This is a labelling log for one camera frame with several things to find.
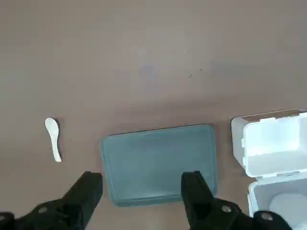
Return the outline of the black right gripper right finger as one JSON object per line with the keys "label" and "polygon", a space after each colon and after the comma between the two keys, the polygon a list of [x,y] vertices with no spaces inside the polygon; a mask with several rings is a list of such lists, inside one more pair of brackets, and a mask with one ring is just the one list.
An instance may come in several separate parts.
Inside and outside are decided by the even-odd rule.
{"label": "black right gripper right finger", "polygon": [[289,224],[271,211],[252,217],[232,202],[213,196],[199,171],[181,176],[181,196],[191,230],[290,230]]}

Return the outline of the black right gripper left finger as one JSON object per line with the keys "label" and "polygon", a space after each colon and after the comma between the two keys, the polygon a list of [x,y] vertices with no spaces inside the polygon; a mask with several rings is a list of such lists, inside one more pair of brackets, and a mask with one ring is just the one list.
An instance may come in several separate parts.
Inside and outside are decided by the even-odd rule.
{"label": "black right gripper left finger", "polygon": [[103,196],[103,176],[84,172],[59,199],[37,205],[16,218],[9,211],[0,213],[2,230],[84,230]]}

